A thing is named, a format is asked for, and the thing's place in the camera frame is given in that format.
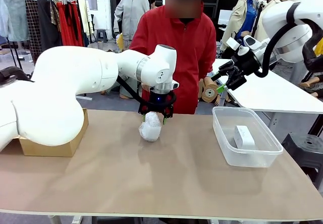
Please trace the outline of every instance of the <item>person in red jacket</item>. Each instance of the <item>person in red jacket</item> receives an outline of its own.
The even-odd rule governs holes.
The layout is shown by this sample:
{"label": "person in red jacket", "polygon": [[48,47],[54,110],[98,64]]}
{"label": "person in red jacket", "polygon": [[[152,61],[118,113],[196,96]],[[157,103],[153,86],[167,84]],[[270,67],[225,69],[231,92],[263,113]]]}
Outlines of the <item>person in red jacket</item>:
{"label": "person in red jacket", "polygon": [[[138,24],[130,49],[150,55],[158,44],[177,51],[173,79],[174,113],[194,114],[198,104],[198,82],[212,71],[216,59],[216,30],[203,13],[202,0],[166,0],[166,5],[145,13]],[[143,90],[142,97],[149,99]]]}

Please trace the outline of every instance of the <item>red garment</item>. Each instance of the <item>red garment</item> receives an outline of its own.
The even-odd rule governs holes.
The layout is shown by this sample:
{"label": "red garment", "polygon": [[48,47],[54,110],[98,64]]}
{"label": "red garment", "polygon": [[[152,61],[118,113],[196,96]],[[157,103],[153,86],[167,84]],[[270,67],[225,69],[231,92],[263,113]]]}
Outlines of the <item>red garment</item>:
{"label": "red garment", "polygon": [[84,46],[76,4],[57,2],[64,46]]}
{"label": "red garment", "polygon": [[[198,103],[198,81],[212,71],[216,59],[216,30],[204,13],[186,26],[179,19],[166,17],[165,6],[148,11],[141,17],[130,49],[150,55],[158,44],[177,51],[174,80],[180,87],[174,90],[177,100],[174,113],[194,114]],[[143,98],[149,93],[143,91]]]}

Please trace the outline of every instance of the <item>table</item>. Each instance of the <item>table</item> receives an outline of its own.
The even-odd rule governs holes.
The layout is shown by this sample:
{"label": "table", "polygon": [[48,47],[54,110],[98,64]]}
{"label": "table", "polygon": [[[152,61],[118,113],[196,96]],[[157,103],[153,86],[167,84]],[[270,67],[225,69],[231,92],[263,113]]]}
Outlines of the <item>table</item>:
{"label": "table", "polygon": [[[228,61],[216,59],[213,71],[217,72]],[[277,125],[280,113],[323,114],[323,102],[271,71],[265,78],[252,74],[246,76],[246,79],[247,83],[228,92],[241,107],[273,112],[269,125],[271,130]],[[227,76],[222,76],[219,82],[224,84],[227,80]],[[224,104],[225,96],[226,92],[221,95],[221,105]]]}
{"label": "table", "polygon": [[46,215],[313,220],[323,198],[284,152],[268,169],[229,166],[212,116],[174,115],[141,139],[138,113],[89,110],[74,157],[0,153],[0,211]]}

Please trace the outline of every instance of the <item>plastic container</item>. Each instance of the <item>plastic container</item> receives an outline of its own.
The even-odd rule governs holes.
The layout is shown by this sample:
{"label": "plastic container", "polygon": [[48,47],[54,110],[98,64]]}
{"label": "plastic container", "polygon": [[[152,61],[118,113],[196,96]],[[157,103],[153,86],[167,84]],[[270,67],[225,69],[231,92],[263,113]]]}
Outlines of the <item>plastic container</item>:
{"label": "plastic container", "polygon": [[[213,129],[229,165],[269,167],[283,153],[283,147],[270,129],[247,108],[214,107]],[[234,141],[235,126],[247,126],[257,150],[238,149]]]}

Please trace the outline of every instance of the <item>person's hand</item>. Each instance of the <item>person's hand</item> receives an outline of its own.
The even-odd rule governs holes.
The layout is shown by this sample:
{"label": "person's hand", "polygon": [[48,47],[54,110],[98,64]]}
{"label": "person's hand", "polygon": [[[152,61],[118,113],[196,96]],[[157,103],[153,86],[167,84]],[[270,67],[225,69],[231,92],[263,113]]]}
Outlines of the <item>person's hand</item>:
{"label": "person's hand", "polygon": [[245,36],[248,36],[248,35],[250,35],[250,31],[243,31],[243,32],[241,32],[241,36],[242,37],[245,37]]}
{"label": "person's hand", "polygon": [[150,86],[146,85],[146,84],[141,84],[141,87],[143,90],[146,90],[146,91],[150,91]]}

